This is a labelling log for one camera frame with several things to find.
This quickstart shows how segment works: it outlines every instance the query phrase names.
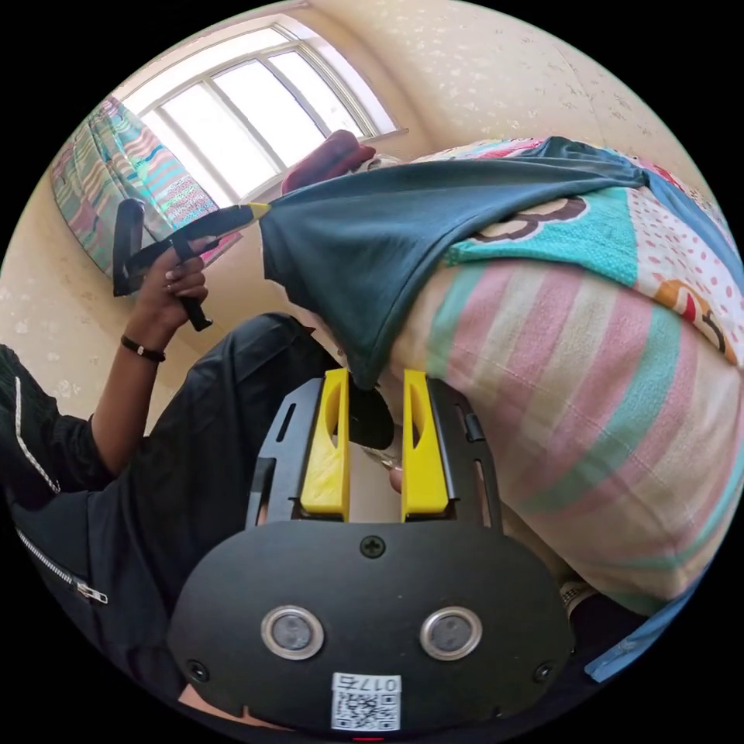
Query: wrist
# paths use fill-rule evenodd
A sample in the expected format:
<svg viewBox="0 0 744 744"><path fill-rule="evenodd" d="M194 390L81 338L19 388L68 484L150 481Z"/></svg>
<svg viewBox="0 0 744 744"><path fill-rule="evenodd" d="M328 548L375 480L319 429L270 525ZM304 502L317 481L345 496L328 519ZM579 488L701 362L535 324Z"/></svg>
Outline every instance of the wrist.
<svg viewBox="0 0 744 744"><path fill-rule="evenodd" d="M124 335L149 351L164 352L175 335L175 330L150 319L131 318Z"/></svg>

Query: yellow tip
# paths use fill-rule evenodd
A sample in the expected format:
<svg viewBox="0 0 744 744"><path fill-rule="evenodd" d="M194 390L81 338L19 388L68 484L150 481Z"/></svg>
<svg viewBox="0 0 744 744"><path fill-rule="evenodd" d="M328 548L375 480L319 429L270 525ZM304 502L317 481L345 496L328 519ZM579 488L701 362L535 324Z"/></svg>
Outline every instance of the yellow tip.
<svg viewBox="0 0 744 744"><path fill-rule="evenodd" d="M246 207L250 207L255 219L261 219L271 209L270 204L258 204L254 201L249 201Z"/></svg>

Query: window pane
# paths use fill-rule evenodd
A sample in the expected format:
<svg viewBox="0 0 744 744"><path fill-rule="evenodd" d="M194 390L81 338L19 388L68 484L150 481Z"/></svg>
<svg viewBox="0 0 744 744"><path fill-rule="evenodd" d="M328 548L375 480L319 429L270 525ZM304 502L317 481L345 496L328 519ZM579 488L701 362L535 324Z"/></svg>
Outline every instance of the window pane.
<svg viewBox="0 0 744 744"><path fill-rule="evenodd" d="M204 86L189 88L163 108L241 196L276 174L245 129Z"/></svg>
<svg viewBox="0 0 744 744"><path fill-rule="evenodd" d="M180 161L181 165L195 179L195 181L209 194L212 201L218 207L229 207L233 200L217 185L217 182L209 175L194 154L184 145L178 135L166 124L155 112L150 112L142 117L160 141Z"/></svg>
<svg viewBox="0 0 744 744"><path fill-rule="evenodd" d="M163 70L159 75L134 91L123 103L131 111L139 113L174 88L211 70L213 67L227 64L252 52L285 43L287 43L287 40L278 31L261 29L260 31L241 34L234 39L223 41L211 47L208 46L201 52L192 54L185 60L181 60L181 62Z"/></svg>
<svg viewBox="0 0 744 744"><path fill-rule="evenodd" d="M215 77L274 152L292 166L326 139L305 110L260 62Z"/></svg>
<svg viewBox="0 0 744 744"><path fill-rule="evenodd" d="M346 129L357 137L362 136L362 130L354 121L354 117L351 116L346 106L313 69L312 65L300 54L287 52L277 54L269 59L308 99L310 106L320 114L329 129L332 131Z"/></svg>

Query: window frame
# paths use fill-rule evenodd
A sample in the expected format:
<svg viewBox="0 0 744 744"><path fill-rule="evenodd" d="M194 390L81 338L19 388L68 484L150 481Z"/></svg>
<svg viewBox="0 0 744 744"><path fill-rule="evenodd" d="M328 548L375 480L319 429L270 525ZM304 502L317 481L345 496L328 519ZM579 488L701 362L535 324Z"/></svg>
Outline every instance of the window frame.
<svg viewBox="0 0 744 744"><path fill-rule="evenodd" d="M270 186L274 185L274 182L277 179L283 178L294 164L286 164L277 155L277 153L269 145L269 143L261 136L256 127L253 126L250 120L238 109L238 107L230 100L227 94L224 93L215 83L213 78L220 74L230 72L252 62L259 62L260 64L264 65L265 68L268 69L269 72L276 77L281 85L289 91L289 93L294 97L297 103L302 107L302 109L308 114L315 125L320 129L322 134L327 137L331 133L331 130L323 121L320 114L310 104L302 91L299 90L298 87L294 85L287 78L287 76L284 75L281 70L279 70L278 67L274 66L270 61L272 57L277 56L278 54L294 52L310 66L310 68L328 86L329 90L340 100L341 104L346 108L346 110L354 119L356 125L362 132L361 139L363 141L376 139L378 137L385 136L386 134L378 129L373 119L365 110L361 101L358 100L358 97L355 95L354 91L351 90L350 86L346 84L346 82L341 78L336 70L333 69L333 67L313 48L310 43L293 34L292 31L283 27L280 22L271 22L265 25L262 24L261 26L257 26L250 30L247 29L245 32L232 36L231 39L235 39L238 36L243 36L244 34L247 35L253 33L254 31L259 31L262 29L273 30L274 32L283 36L285 38L285 41L283 43L265 47L258 51L236 56L230 60L226 60L225 62L220 63L219 65L215 65L214 67L204 70L201 73L190 77L183 83L180 83L179 85L173 87L171 90L169 90L168 93L165 93L159 98L156 98L145 108L135 110L135 113L140 118L152 112L161 117L166 126L168 126L173 131L173 133L183 142L183 144L191 151L192 156L196 160L198 160L200 165L214 180L214 182L225 192L225 194L230 199L233 200L234 204L245 203L254 198L255 195L265 192L267 188L270 188ZM223 44L225 41L227 40L221 39L219 41L215 41L213 44L205 45L198 51L195 51L194 56L210 47L217 47L220 44ZM122 103L126 105L127 99L130 96L134 95L141 87L150 82L150 80L153 80L161 75L170 67L174 67L175 65L179 64L181 61L183 60L181 59L174 62L172 65L168 65L164 70L159 71L152 78L149 78L143 81L141 84L137 85L122 99ZM184 130L179 126L174 118L164 109L164 105L167 104L170 100L176 98L178 95L187 91L189 88L192 88L195 85L199 84L203 85L207 92L224 109L226 114L246 131L246 133L257 146L257 149L261 152L263 157L266 158L267 162L277 172L275 176L262 183L259 187L254 188L248 194L241 195L237 191L235 191L235 189L222 176L219 170L212 164L212 162L206 157L206 155L203 154L201 149L186 134L186 132L184 132Z"/></svg>

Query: hand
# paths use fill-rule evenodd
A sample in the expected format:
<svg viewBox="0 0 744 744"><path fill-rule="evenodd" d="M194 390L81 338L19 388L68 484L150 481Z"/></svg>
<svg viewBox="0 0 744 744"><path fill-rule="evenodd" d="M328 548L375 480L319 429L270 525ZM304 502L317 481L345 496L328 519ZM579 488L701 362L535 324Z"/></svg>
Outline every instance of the hand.
<svg viewBox="0 0 744 744"><path fill-rule="evenodd" d="M198 253L214 239L191 240L189 246ZM207 297L203 270L201 257L181 263L175 249L169 248L147 272L125 334L147 349L163 351L188 320L181 298L190 297L201 304Z"/></svg>

